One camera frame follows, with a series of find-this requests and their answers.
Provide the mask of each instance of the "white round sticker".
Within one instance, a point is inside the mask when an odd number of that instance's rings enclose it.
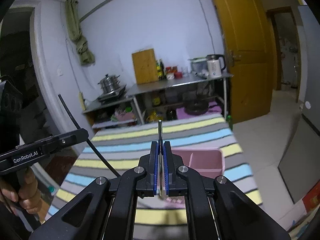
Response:
[[[305,106],[306,106],[307,109],[310,109],[310,108],[311,108],[310,102],[309,102],[309,101],[306,101],[306,102],[305,102]]]

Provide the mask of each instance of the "black pan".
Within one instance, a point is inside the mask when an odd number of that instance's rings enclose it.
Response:
[[[190,115],[201,115],[213,107],[215,106],[209,106],[209,103],[206,101],[194,100],[185,104],[184,111]]]

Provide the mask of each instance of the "metal pivot bolt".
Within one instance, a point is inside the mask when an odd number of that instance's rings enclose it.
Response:
[[[142,173],[144,171],[144,168],[141,166],[135,167],[134,168],[134,172],[135,173]]]
[[[227,179],[224,176],[219,176],[217,177],[217,182],[219,182],[220,184],[225,184],[227,182]]]
[[[180,172],[187,172],[187,171],[189,170],[189,168],[188,168],[187,166],[180,166],[180,167],[178,168],[178,170],[179,170]]]
[[[105,184],[105,182],[106,182],[106,178],[104,178],[104,177],[98,177],[98,178],[96,179],[96,183],[97,183],[98,185]]]

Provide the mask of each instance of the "black rod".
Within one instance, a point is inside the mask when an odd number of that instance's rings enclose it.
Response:
[[[60,94],[58,94],[58,97],[64,107],[64,109],[66,110],[67,114],[69,115],[71,121],[73,122],[73,124],[75,125],[75,127],[77,129],[81,129],[81,127],[79,126],[79,124],[77,123],[76,119],[73,117],[73,115],[71,114],[69,108],[67,107],[66,103],[64,102],[62,96]],[[101,155],[101,153],[97,150],[97,148],[93,145],[93,143],[89,140],[89,138],[86,140],[87,144],[91,147],[91,149],[94,151],[94,153],[100,158],[100,160],[102,160],[102,162],[112,171],[112,173],[114,175],[116,175],[117,177],[120,177],[121,175],[110,165],[110,163],[107,162],[107,160]]]

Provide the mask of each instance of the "striped tablecloth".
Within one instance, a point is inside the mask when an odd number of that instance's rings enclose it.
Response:
[[[139,158],[149,154],[151,141],[157,141],[157,124],[99,131],[93,144],[120,173],[138,165]],[[224,176],[249,198],[262,205],[260,193],[242,149],[220,114],[163,123],[163,139],[172,147],[218,147],[225,157]],[[46,220],[62,208],[96,177],[114,178],[113,173],[87,147],[79,156],[57,192]],[[177,208],[158,196],[138,199],[134,239],[188,239],[184,208]]]

